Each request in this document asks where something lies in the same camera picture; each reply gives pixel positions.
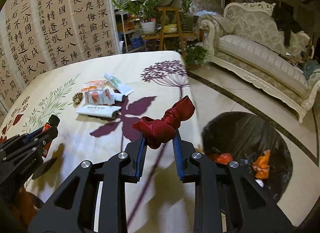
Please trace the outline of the ornate cream sofa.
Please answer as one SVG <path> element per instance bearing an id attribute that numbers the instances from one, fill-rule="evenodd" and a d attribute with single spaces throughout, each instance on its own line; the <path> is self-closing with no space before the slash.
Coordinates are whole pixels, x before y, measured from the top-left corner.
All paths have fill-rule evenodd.
<path id="1" fill-rule="evenodd" d="M 291 32 L 290 46 L 272 18 L 276 3 L 229 3 L 222 15 L 205 13 L 197 22 L 206 36 L 205 60 L 234 72 L 297 112 L 302 123 L 319 93 L 319 72 L 307 80 L 303 66 L 314 60 L 311 38 Z"/>

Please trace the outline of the red fabric ribbon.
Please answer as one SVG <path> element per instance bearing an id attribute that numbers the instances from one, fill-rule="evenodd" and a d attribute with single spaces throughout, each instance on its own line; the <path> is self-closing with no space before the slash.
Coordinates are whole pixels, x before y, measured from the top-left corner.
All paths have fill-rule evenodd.
<path id="1" fill-rule="evenodd" d="M 195 106 L 187 95 L 166 110 L 161 119 L 143 116 L 132 128 L 143 134 L 150 148 L 158 149 L 161 144 L 172 140 L 181 122 L 189 120 L 194 113 Z"/>

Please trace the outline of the wooden plant stand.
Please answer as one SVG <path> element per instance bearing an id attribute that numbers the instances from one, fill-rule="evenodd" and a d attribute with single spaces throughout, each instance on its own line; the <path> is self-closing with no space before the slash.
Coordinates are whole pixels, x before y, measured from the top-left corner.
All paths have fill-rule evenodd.
<path id="1" fill-rule="evenodd" d="M 144 41 L 147 40 L 159 40 L 158 50 L 164 50 L 164 40 L 166 38 L 179 38 L 180 39 L 180 51 L 182 56 L 185 58 L 186 56 L 186 45 L 185 39 L 189 37 L 196 37 L 197 34 L 195 31 L 184 31 L 182 29 L 182 22 L 180 17 L 180 8 L 177 7 L 158 7 L 157 10 L 161 12 L 161 28 L 155 34 L 147 34 L 142 35 L 142 39 Z M 165 18 L 167 16 L 167 12 L 173 12 L 174 16 L 176 16 L 176 24 L 166 25 Z"/>

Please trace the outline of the black garment on sofa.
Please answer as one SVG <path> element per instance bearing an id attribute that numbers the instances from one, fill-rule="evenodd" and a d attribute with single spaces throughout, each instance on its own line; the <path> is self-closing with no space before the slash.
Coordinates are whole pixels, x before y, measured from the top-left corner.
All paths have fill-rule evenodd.
<path id="1" fill-rule="evenodd" d="M 301 25 L 286 8 L 280 7 L 278 4 L 273 9 L 272 18 L 274 18 L 278 31 L 283 31 L 284 33 L 284 45 L 289 47 L 291 32 L 298 33 L 302 31 Z"/>

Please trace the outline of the orange plastic bag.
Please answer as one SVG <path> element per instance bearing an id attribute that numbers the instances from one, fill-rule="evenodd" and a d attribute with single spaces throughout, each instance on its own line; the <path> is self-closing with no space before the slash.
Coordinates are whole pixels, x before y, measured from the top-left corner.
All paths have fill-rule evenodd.
<path id="1" fill-rule="evenodd" d="M 262 156 L 259 156 L 255 162 L 252 164 L 252 168 L 255 171 L 255 178 L 264 180 L 269 177 L 269 171 L 270 171 L 270 160 L 271 150 L 265 150 L 263 152 Z"/>

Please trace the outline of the white cream tube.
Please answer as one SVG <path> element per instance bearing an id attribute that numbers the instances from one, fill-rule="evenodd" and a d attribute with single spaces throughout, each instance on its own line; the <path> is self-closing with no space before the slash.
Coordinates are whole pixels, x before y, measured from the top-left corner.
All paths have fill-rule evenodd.
<path id="1" fill-rule="evenodd" d="M 103 117 L 114 119 L 117 112 L 121 110 L 118 106 L 102 106 L 94 104 L 85 104 L 76 111 L 77 114 L 88 115 L 94 117 Z"/>

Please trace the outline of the potted green plant white pot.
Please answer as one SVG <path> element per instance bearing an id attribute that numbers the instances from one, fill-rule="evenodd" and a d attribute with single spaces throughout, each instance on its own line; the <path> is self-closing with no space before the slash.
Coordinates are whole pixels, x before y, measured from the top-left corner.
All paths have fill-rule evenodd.
<path id="1" fill-rule="evenodd" d="M 112 0 L 117 9 L 125 11 L 139 19 L 144 35 L 155 34 L 156 21 L 152 21 L 152 18 L 154 17 L 155 7 L 161 1 L 162 0 L 127 0 L 127 2 L 121 5 L 120 3 L 116 2 L 116 0 Z"/>

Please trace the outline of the small leafy floor plant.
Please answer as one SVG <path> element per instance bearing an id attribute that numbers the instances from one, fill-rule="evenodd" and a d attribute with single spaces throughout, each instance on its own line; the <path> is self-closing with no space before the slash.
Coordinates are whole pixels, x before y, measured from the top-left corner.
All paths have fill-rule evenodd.
<path id="1" fill-rule="evenodd" d="M 185 49 L 185 66 L 187 70 L 199 68 L 206 56 L 207 50 L 200 45 L 190 44 Z"/>

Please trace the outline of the white green toothpaste tube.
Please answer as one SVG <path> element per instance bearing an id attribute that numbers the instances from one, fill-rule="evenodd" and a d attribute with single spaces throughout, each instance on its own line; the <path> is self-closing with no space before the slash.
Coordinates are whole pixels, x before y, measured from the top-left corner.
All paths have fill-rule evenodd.
<path id="1" fill-rule="evenodd" d="M 125 96 L 129 96 L 134 90 L 128 86 L 127 84 L 123 83 L 117 77 L 109 74 L 108 72 L 104 73 L 104 77 L 107 79 L 108 82 L 111 83 L 113 87 L 115 87 L 121 94 Z"/>

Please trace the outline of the calligraphy folding screen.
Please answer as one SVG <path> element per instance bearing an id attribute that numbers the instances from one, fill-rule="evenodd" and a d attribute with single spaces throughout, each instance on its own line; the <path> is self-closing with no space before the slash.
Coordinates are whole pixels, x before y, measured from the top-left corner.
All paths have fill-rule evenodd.
<path id="1" fill-rule="evenodd" d="M 119 53 L 112 0 L 6 0 L 1 9 L 1 118 L 40 74 Z"/>

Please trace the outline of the orange white snack wrapper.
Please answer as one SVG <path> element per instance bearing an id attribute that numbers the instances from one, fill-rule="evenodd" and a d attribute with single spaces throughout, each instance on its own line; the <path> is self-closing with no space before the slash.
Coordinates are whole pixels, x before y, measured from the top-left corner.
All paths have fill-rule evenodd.
<path id="1" fill-rule="evenodd" d="M 114 95 L 107 87 L 107 80 L 89 81 L 83 84 L 81 92 L 86 104 L 112 106 L 115 103 Z"/>

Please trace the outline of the black lined trash bin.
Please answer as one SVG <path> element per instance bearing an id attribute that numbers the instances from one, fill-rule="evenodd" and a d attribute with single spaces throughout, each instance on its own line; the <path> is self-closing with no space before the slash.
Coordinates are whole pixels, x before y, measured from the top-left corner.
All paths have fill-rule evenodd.
<path id="1" fill-rule="evenodd" d="M 274 127 L 259 116 L 235 111 L 211 120 L 202 131 L 204 153 L 214 157 L 228 153 L 254 177 L 253 163 L 270 151 L 269 175 L 263 179 L 264 190 L 279 202 L 293 172 L 291 155 L 284 139 Z"/>

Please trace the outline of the red spray bottle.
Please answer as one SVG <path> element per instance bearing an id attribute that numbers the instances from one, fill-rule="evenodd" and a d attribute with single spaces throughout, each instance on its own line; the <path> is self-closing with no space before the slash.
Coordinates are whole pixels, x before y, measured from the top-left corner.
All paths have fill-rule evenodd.
<path id="1" fill-rule="evenodd" d="M 57 137 L 57 127 L 60 123 L 60 119 L 52 114 L 49 118 L 49 120 L 46 122 L 46 124 L 44 125 L 44 127 L 42 128 L 42 133 L 44 133 L 44 135 L 46 135 L 47 137 L 42 141 L 42 156 L 44 158 L 47 157 L 48 155 L 48 151 L 50 149 L 50 145 L 53 141 L 53 139 L 55 139 Z"/>

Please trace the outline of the teal cloth on sofa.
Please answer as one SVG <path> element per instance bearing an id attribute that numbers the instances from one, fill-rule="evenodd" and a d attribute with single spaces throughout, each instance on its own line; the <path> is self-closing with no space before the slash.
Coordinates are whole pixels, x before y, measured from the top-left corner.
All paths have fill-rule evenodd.
<path id="1" fill-rule="evenodd" d="M 313 73 L 319 72 L 320 64 L 317 61 L 309 60 L 303 66 L 303 75 L 308 80 Z"/>

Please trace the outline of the floral cream tablecloth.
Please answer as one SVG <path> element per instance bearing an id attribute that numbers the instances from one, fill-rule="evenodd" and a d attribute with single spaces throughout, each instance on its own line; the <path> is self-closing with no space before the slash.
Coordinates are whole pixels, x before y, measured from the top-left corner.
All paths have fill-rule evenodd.
<path id="1" fill-rule="evenodd" d="M 103 81 L 109 73 L 133 89 L 120 102 L 114 120 L 78 114 L 72 101 L 90 81 Z M 31 198 L 46 202 L 84 160 L 106 161 L 136 140 L 132 125 L 143 116 L 160 119 L 165 111 L 191 94 L 181 55 L 174 51 L 119 54 L 74 63 L 35 78 L 9 110 L 1 113 L 1 139 L 30 133 L 51 115 L 60 119 L 58 136 L 48 159 L 53 165 L 25 184 Z M 180 182 L 171 143 L 148 149 L 143 175 L 126 184 L 129 232 L 192 232 L 194 185 Z"/>

